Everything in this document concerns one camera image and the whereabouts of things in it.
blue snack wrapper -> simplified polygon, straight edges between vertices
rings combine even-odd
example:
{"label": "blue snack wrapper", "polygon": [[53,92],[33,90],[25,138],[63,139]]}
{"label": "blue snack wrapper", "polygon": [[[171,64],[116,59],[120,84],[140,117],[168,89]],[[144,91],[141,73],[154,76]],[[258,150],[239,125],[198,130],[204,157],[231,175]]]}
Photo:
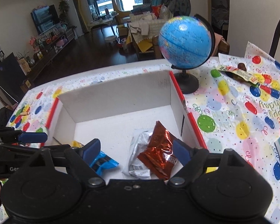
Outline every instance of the blue snack wrapper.
{"label": "blue snack wrapper", "polygon": [[118,162],[103,153],[102,151],[90,164],[90,167],[99,175],[102,175],[103,170],[111,169],[118,166]]}

snack wrapper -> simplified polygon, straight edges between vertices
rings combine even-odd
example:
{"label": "snack wrapper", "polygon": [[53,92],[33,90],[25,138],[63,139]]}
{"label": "snack wrapper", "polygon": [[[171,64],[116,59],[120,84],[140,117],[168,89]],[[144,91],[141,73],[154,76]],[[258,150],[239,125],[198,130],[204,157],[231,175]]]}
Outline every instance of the snack wrapper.
{"label": "snack wrapper", "polygon": [[258,79],[255,76],[253,76],[251,73],[248,73],[248,72],[246,72],[246,71],[244,71],[240,68],[236,68],[236,67],[233,67],[233,66],[219,65],[219,66],[217,66],[217,69],[219,71],[231,72],[231,73],[241,77],[245,81],[250,82],[254,85],[257,85],[259,83]]}
{"label": "snack wrapper", "polygon": [[178,162],[172,151],[175,139],[176,137],[157,121],[148,147],[138,155],[138,159],[159,179],[170,179],[172,168]]}
{"label": "snack wrapper", "polygon": [[141,152],[146,150],[152,134],[153,129],[134,130],[130,145],[130,157],[126,167],[122,171],[123,174],[138,179],[157,179],[154,174],[151,174],[151,170],[137,158]]}
{"label": "snack wrapper", "polygon": [[106,155],[104,152],[100,152],[94,159],[90,167],[99,175],[102,175],[103,170],[111,169],[118,166],[118,162]]}

globe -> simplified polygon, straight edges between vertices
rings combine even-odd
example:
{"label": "globe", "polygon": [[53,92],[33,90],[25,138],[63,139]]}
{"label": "globe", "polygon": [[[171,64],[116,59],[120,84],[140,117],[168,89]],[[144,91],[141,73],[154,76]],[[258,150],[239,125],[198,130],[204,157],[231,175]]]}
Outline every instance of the globe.
{"label": "globe", "polygon": [[174,17],[166,22],[159,35],[165,59],[179,69],[202,65],[212,50],[211,33],[203,22],[196,15]]}
{"label": "globe", "polygon": [[172,68],[182,70],[175,74],[182,93],[193,93],[199,88],[199,81],[186,69],[198,67],[208,60],[214,51],[215,33],[198,14],[174,17],[161,28],[159,47]]}

red snack bag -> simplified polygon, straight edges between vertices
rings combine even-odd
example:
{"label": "red snack bag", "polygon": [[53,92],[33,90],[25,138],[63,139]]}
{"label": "red snack bag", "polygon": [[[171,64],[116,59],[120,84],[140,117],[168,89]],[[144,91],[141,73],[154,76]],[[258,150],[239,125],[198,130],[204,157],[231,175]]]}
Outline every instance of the red snack bag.
{"label": "red snack bag", "polygon": [[148,147],[138,155],[138,159],[159,179],[170,179],[172,168],[178,161],[172,152],[175,139],[176,137],[157,121]]}

blue gripper pad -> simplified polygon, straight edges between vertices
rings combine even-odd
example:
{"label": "blue gripper pad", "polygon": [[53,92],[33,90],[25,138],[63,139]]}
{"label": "blue gripper pad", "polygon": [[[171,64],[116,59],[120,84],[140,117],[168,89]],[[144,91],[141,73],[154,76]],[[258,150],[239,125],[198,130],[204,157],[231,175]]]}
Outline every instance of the blue gripper pad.
{"label": "blue gripper pad", "polygon": [[185,166],[191,160],[194,154],[194,149],[179,139],[173,141],[172,150],[173,154],[183,166]]}
{"label": "blue gripper pad", "polygon": [[18,140],[22,143],[45,143],[48,136],[45,132],[23,132],[18,136]]}
{"label": "blue gripper pad", "polygon": [[101,151],[101,142],[99,139],[93,139],[85,146],[79,149],[79,156],[90,165]]}

